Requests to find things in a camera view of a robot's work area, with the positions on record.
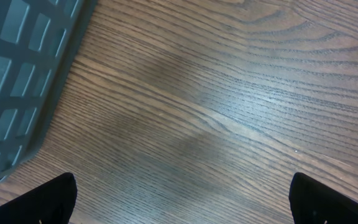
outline wooden table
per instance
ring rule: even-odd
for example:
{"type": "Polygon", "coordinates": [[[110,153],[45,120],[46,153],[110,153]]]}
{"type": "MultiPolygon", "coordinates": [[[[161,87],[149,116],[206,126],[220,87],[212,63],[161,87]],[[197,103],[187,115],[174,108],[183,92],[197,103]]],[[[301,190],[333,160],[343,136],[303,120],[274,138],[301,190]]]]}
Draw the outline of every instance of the wooden table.
{"type": "Polygon", "coordinates": [[[358,0],[99,0],[44,146],[73,223],[293,223],[304,172],[358,201],[358,0]]]}

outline black object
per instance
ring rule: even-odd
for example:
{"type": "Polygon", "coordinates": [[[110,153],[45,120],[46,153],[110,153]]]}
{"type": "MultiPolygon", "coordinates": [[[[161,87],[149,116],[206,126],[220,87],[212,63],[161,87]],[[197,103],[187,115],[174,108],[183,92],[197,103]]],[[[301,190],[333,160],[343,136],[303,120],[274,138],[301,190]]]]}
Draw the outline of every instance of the black object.
{"type": "Polygon", "coordinates": [[[0,0],[0,182],[35,156],[96,0],[0,0]]]}
{"type": "Polygon", "coordinates": [[[358,203],[314,180],[296,173],[290,188],[295,224],[358,224],[358,203]]]}
{"type": "Polygon", "coordinates": [[[62,174],[2,205],[0,224],[67,224],[76,197],[73,174],[62,174]]]}

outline wood grain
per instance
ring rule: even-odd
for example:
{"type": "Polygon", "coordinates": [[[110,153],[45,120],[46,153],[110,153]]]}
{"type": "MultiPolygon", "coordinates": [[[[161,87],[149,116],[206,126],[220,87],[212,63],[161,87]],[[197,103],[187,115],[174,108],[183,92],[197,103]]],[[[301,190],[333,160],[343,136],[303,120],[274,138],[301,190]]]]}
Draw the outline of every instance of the wood grain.
{"type": "Polygon", "coordinates": [[[304,172],[358,201],[358,0],[99,0],[42,150],[73,223],[293,223],[304,172]]]}

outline laundry basket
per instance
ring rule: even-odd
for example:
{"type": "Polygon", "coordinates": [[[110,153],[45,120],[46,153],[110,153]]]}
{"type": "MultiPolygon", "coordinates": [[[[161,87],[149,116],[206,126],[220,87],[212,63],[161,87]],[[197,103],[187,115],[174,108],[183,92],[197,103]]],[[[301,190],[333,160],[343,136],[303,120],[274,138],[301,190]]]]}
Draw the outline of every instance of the laundry basket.
{"type": "Polygon", "coordinates": [[[0,182],[46,135],[95,0],[0,0],[0,182]]]}

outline plastic crate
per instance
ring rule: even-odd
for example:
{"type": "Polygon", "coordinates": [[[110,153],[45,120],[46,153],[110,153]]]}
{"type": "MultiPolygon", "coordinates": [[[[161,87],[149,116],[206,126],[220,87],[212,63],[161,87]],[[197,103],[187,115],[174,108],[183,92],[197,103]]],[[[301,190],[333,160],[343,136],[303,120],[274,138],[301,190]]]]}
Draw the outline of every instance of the plastic crate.
{"type": "Polygon", "coordinates": [[[38,152],[95,0],[0,0],[0,182],[38,152]]]}

